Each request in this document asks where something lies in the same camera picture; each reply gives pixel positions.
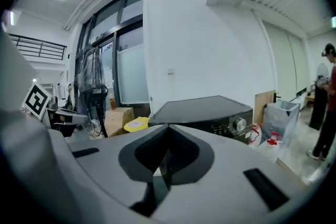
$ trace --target control knob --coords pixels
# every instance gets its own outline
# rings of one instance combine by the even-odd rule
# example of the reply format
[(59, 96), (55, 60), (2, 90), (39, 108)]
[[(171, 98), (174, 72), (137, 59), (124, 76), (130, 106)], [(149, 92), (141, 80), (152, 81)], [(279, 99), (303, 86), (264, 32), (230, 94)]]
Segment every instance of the control knob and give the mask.
[(243, 131), (246, 127), (246, 120), (244, 120), (243, 118), (238, 118), (233, 123), (233, 127), (239, 132)]

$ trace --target floor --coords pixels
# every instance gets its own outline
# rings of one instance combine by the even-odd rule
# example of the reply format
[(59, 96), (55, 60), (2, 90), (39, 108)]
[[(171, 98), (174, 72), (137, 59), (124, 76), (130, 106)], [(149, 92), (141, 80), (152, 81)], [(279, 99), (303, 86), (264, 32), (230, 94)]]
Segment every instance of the floor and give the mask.
[(312, 109), (304, 109), (296, 126), (295, 134), (289, 147), (282, 151), (278, 157), (278, 163), (284, 164), (306, 185), (322, 177), (327, 171), (327, 165), (334, 156), (336, 142), (332, 146), (330, 154), (325, 162), (314, 160), (307, 155), (307, 151), (314, 148), (319, 131), (310, 128), (309, 122)]

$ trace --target person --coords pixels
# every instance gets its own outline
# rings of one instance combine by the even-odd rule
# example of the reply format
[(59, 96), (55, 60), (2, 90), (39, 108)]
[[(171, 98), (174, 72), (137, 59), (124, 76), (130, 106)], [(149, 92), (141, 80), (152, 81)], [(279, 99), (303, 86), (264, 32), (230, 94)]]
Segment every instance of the person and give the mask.
[(332, 44), (327, 44), (322, 56), (334, 65), (331, 72), (330, 84), (322, 84), (320, 88), (324, 89), (329, 96), (327, 114), (320, 132), (319, 140), (313, 150), (307, 152), (307, 154), (313, 159), (325, 160), (329, 153), (329, 149), (332, 145), (336, 134), (336, 50)]

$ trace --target black fan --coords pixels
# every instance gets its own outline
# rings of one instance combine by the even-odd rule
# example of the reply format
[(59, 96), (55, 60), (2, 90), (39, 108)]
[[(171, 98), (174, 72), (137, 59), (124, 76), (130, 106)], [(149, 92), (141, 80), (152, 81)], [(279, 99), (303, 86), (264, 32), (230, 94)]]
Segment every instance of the black fan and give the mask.
[(77, 80), (79, 112), (88, 116), (83, 127), (89, 135), (108, 137), (105, 126), (105, 101), (108, 88), (105, 86), (103, 67), (97, 48), (91, 48), (83, 58), (83, 68)]

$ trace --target trash bin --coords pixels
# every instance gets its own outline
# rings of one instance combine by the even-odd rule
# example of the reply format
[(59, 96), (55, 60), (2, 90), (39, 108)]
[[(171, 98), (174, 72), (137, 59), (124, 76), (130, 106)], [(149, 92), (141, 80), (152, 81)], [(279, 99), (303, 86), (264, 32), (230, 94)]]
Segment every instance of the trash bin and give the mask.
[(281, 147), (288, 147), (298, 122), (300, 105), (278, 100), (267, 104), (262, 125), (262, 142), (271, 138), (271, 133), (279, 134)]

